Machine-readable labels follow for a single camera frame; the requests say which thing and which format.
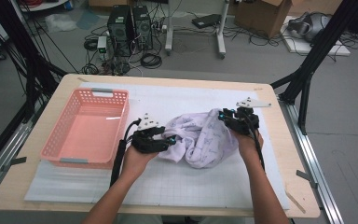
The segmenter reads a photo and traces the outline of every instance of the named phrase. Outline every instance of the concrete floor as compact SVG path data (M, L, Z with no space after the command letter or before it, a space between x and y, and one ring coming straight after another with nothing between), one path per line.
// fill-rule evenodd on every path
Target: concrete floor
M67 13L74 21L79 21L84 10ZM190 19L182 18L178 23L191 27ZM106 18L99 18L88 30L59 32L51 37L79 69L85 63L84 37L104 24ZM42 37L52 62L66 71L73 71L46 36ZM162 66L156 70L140 67L142 76L272 83L296 71L304 61L304 57L289 53L282 42L277 47L260 47L249 43L248 37L226 38L227 56L221 60L216 53L214 36L177 34L172 55L168 57L162 51ZM316 71L310 89L307 131L344 222L358 223L358 49L350 49L350 52L350 57L337 57L336 62L324 59ZM140 75L136 69L128 73L131 77ZM24 101L12 62L9 59L0 61L0 133ZM20 223L76 223L84 216L79 213L0 212L0 223L12 223L13 218ZM295 219L295 222L313 224L327 223L327 220L321 215L315 219Z

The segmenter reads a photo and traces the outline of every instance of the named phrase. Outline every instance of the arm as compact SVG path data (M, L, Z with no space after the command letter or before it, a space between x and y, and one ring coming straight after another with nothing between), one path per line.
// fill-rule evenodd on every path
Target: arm
M280 202L264 172L255 149L255 140L249 136L235 133L239 142L240 154L249 174L251 194L254 206L255 223L288 223ZM258 134L260 146L263 138Z
M157 153L142 154L135 147L130 146L124 156L120 177L100 201L92 207L82 223L113 223L130 187L144 172L147 163L156 155Z

